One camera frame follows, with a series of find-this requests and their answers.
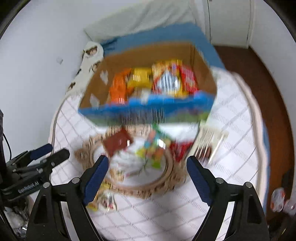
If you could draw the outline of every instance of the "brown floor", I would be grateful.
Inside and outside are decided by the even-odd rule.
[[[215,47],[225,67],[240,74],[250,86],[261,108],[271,152],[271,176],[267,220],[275,216],[269,209],[273,190],[281,186],[282,175],[294,168],[294,147],[289,118],[278,88],[255,52],[249,49]]]

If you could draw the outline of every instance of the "cardboard box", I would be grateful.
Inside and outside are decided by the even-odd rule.
[[[159,98],[148,99],[146,103],[137,100],[129,101],[128,105],[106,104],[115,73],[125,68],[151,67],[157,61],[170,59],[181,59],[183,64],[192,67],[201,91],[186,99],[163,98],[160,95]],[[146,45],[104,58],[85,91],[79,112],[100,126],[198,122],[207,119],[216,92],[208,65],[191,43]]]

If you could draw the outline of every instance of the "round plate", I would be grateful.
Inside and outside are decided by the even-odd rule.
[[[161,168],[155,169],[145,165],[144,161],[137,159],[134,151],[143,146],[150,132],[150,125],[125,126],[127,132],[133,137],[132,144],[126,151],[121,151],[110,159],[110,168],[105,176],[104,182],[109,185],[110,190],[128,196],[148,198],[153,193],[163,194],[172,190],[176,185],[183,184],[186,180],[187,170],[185,161],[174,161],[171,152],[165,150],[161,160]],[[75,157],[83,165],[83,170],[91,167],[95,160],[104,154],[102,140],[120,131],[121,127],[110,127],[104,135],[91,137],[83,143],[83,148],[75,151]],[[136,163],[128,166],[124,174],[114,175],[114,169],[118,163]]]

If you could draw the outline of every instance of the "metal screw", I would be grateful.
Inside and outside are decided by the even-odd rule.
[[[80,181],[80,179],[78,177],[75,177],[72,179],[72,183],[78,183]]]
[[[246,182],[246,186],[247,186],[248,188],[251,188],[253,185],[252,185],[252,183],[250,183],[250,182]]]
[[[44,188],[48,188],[49,186],[50,186],[50,183],[49,182],[46,182],[46,183],[43,184],[43,187]]]
[[[216,178],[216,182],[219,184],[222,184],[224,182],[224,180],[220,177]]]

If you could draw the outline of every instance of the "blue mattress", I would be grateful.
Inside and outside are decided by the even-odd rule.
[[[193,23],[173,24],[167,27],[159,27],[122,37],[115,37],[102,42],[101,45],[104,49],[104,55],[107,56],[111,53],[122,52],[129,48],[164,41],[189,41],[193,43],[200,52],[203,53],[205,60],[210,66],[225,69],[225,66],[222,63],[214,46],[210,44],[201,29]],[[265,203],[263,205],[264,212],[266,212],[270,175],[270,149],[268,133],[265,124],[263,126],[263,140],[268,155],[268,183]]]

